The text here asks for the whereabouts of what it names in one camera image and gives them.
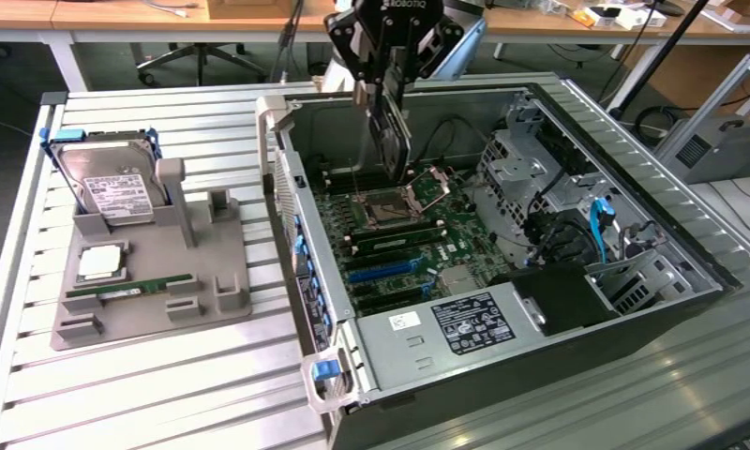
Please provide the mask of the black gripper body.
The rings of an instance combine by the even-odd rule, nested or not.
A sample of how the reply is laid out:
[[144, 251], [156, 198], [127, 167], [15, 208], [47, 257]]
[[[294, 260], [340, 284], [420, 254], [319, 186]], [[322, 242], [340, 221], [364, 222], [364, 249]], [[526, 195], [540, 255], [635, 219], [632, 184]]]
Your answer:
[[407, 46], [418, 43], [444, 16], [442, 1], [363, 0], [355, 1], [355, 16], [374, 46]]

